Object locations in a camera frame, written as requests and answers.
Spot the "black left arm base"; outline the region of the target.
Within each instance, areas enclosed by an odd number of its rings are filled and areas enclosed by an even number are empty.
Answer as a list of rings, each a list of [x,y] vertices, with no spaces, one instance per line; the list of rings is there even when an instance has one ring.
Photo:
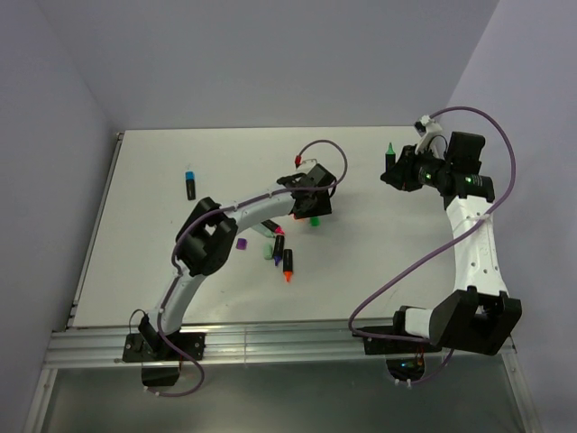
[[[205,333],[175,333],[169,336],[174,345],[200,361],[204,355]],[[125,339],[122,361],[128,364],[147,364],[154,362],[182,362],[184,357],[159,338],[155,348],[151,348],[140,333],[129,334]],[[142,384],[148,387],[173,386],[180,376],[180,367],[143,366]]]

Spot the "black green tip highlighter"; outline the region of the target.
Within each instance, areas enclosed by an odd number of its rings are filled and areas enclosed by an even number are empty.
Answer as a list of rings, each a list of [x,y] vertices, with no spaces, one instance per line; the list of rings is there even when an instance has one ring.
[[[397,161],[397,156],[393,147],[393,143],[389,143],[388,149],[385,151],[385,171],[388,172],[394,168]]]

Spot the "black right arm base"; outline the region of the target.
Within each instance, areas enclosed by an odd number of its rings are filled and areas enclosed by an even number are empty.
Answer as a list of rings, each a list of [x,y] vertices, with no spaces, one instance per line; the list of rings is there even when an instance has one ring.
[[[385,355],[389,374],[400,382],[418,381],[426,371],[425,354],[439,353],[441,347],[404,340],[362,336],[366,355]]]

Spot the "black blue tip highlighter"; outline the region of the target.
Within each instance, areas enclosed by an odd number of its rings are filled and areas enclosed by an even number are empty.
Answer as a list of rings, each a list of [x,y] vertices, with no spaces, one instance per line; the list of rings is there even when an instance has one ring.
[[[194,179],[186,179],[186,192],[188,201],[193,201],[196,199],[196,182]]]

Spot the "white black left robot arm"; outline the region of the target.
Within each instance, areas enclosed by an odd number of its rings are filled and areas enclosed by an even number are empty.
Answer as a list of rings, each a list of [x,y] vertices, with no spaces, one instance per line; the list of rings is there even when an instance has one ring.
[[[329,215],[330,199],[342,180],[317,162],[228,206],[211,198],[198,201],[176,237],[171,254],[174,280],[139,325],[143,350],[155,360],[172,356],[174,335],[181,329],[188,305],[204,280],[224,266],[241,232],[274,217]]]

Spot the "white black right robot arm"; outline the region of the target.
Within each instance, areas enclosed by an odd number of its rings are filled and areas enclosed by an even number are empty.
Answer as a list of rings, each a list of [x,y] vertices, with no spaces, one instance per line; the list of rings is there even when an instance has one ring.
[[[495,355],[521,318],[521,302],[509,296],[499,270],[490,213],[495,192],[491,178],[480,174],[484,145],[481,135],[455,132],[444,157],[406,145],[396,160],[387,159],[380,177],[385,183],[406,192],[424,186],[439,192],[455,241],[453,292],[432,309],[403,306],[395,313],[389,333],[399,351],[425,339]]]

